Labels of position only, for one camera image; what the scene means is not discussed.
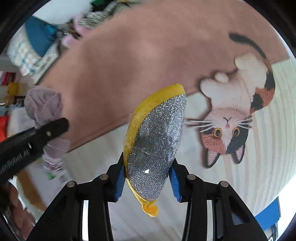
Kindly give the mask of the lilac cloth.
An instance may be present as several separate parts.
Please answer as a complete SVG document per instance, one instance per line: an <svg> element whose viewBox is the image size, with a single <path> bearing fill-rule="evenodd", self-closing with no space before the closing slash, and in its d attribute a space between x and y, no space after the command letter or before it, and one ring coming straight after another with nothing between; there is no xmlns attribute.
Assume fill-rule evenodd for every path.
<svg viewBox="0 0 296 241"><path fill-rule="evenodd" d="M24 105L28 117L40 128L61 117L62 95L55 90L37 86L27 92ZM42 155L45 170L51 172L58 169L69 148L70 141L67 139L55 138L49 141Z"/></svg>

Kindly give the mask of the yellow silver sponge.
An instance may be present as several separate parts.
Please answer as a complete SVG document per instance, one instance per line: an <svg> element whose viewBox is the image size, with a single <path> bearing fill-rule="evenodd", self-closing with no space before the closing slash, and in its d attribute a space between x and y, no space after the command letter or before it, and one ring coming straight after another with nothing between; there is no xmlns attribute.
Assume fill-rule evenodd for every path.
<svg viewBox="0 0 296 241"><path fill-rule="evenodd" d="M128 123L123 142L126 180L150 217L159 214L155 202L180 145L186 103L184 87L169 85L143 100Z"/></svg>

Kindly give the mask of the brown cardboard box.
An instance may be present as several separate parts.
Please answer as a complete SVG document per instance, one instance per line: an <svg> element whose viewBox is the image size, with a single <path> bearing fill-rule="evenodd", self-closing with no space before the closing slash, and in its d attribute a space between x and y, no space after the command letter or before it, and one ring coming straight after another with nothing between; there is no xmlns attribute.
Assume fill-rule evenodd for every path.
<svg viewBox="0 0 296 241"><path fill-rule="evenodd" d="M57 159L51 164L40 157L17 174L25 198L40 212L46 210L71 180L63 159Z"/></svg>

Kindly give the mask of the plaid blue folded bedding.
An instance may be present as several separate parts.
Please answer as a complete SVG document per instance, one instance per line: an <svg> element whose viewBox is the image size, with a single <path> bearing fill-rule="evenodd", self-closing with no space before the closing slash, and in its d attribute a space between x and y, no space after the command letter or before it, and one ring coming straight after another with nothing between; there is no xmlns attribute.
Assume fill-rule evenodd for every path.
<svg viewBox="0 0 296 241"><path fill-rule="evenodd" d="M58 26L31 16L11 38L7 54L22 76L37 84L59 58Z"/></svg>

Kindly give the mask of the pink suitcase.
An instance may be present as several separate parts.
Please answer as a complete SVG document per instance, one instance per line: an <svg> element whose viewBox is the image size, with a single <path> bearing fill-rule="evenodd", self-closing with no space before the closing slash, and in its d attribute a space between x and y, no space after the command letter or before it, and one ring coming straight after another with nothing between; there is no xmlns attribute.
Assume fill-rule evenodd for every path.
<svg viewBox="0 0 296 241"><path fill-rule="evenodd" d="M64 47L70 49L84 36L88 35L91 32L91 29L79 25L78 22L82 17L83 14L79 14L67 23L65 35L61 40Z"/></svg>

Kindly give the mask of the pink striped cat rug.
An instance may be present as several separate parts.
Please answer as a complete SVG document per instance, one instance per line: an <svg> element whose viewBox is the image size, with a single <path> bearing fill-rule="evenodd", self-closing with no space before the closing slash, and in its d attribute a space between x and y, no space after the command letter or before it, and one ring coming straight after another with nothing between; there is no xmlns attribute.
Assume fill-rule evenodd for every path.
<svg viewBox="0 0 296 241"><path fill-rule="evenodd" d="M42 85L62 94L71 142L64 161L72 178L87 182L116 163L126 122L157 90L179 83L186 116L203 118L210 100L199 81L235 69L251 52L229 32L256 42L273 63L272 102L253 116L240 164L222 156L203 166L200 134L184 128L177 160L208 182L228 181L253 214L260 213L295 175L295 59L270 24L243 1L155 1L120 13L62 54Z"/></svg>

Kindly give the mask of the black white patterned bag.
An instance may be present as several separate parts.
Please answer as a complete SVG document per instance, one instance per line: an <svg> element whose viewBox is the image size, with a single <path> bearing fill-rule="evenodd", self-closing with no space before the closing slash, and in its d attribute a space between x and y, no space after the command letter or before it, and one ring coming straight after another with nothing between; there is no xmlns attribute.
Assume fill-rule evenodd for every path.
<svg viewBox="0 0 296 241"><path fill-rule="evenodd" d="M89 12L83 14L77 24L92 30L113 16L128 11L136 4L140 4L140 1L93 1Z"/></svg>

